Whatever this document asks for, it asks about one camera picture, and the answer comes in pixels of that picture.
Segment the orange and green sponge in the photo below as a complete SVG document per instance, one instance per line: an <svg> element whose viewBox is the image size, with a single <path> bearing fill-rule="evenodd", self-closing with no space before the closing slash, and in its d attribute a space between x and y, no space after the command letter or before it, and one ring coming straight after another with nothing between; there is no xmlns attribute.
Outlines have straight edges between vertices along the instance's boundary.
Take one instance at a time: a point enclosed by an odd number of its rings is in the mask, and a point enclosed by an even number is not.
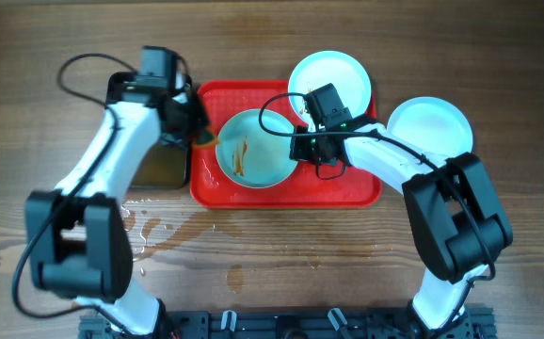
<svg viewBox="0 0 544 339"><path fill-rule="evenodd" d="M217 134L210 127L201 128L193 137L192 146L196 149L214 148L219 143Z"/></svg>

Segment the light blue plate top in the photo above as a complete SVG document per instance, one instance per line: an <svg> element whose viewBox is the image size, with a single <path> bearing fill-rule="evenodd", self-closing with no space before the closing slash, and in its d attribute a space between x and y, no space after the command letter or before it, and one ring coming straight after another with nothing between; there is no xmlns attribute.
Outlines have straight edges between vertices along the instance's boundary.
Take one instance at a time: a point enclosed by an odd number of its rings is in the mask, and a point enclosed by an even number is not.
<svg viewBox="0 0 544 339"><path fill-rule="evenodd" d="M294 68L288 91L307 94L331 83L353 118L364 114L372 101L368 73L352 56L338 51L321 51L302 59Z"/></svg>

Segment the light blue plate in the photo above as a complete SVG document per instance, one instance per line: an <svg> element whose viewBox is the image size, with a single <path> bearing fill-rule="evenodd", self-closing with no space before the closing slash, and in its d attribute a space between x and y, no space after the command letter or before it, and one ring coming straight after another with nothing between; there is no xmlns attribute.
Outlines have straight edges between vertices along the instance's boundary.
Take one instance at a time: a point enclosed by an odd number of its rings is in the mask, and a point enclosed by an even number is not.
<svg viewBox="0 0 544 339"><path fill-rule="evenodd" d="M234 183L268 188L286 180L297 162L289 157L291 139L267 133L259 124L259 109L236 114L218 133L216 160Z"/></svg>
<svg viewBox="0 0 544 339"><path fill-rule="evenodd" d="M473 132L465 115L436 97L416 97L400 104L391 114L387 130L425 151L449 157L473 149Z"/></svg>
<svg viewBox="0 0 544 339"><path fill-rule="evenodd" d="M352 56L338 51L321 51L302 59L294 68L288 91L307 94L331 83L353 118L364 114L372 101L368 73Z"/></svg>

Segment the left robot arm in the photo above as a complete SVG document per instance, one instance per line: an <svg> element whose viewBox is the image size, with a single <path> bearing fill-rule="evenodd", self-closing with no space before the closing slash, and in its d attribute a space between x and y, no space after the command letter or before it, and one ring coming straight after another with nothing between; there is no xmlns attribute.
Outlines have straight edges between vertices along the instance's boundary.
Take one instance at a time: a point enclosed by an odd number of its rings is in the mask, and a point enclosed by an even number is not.
<svg viewBox="0 0 544 339"><path fill-rule="evenodd" d="M21 314L20 282L30 268L36 288L108 321L114 338L174 338L166 307L132 278L130 242L120 205L136 171L157 143L211 148L215 132L192 84L186 61L165 47L146 46L138 69L112 76L97 135L74 167L51 191L34 191L24 208L27 245L11 284Z"/></svg>

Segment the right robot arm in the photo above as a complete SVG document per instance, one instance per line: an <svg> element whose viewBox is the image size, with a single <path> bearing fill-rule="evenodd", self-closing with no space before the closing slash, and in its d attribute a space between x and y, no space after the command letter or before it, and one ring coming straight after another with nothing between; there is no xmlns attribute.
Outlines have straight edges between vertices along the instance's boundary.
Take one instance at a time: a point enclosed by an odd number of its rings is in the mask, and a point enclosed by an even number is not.
<svg viewBox="0 0 544 339"><path fill-rule="evenodd" d="M376 119L353 117L327 84L302 97L308 127L297 127L291 156L317 166L341 161L399 191L426 271L411 307L439 336L464 314L474 285L491 281L513 231L482 161L470 152L449 157L394 136Z"/></svg>

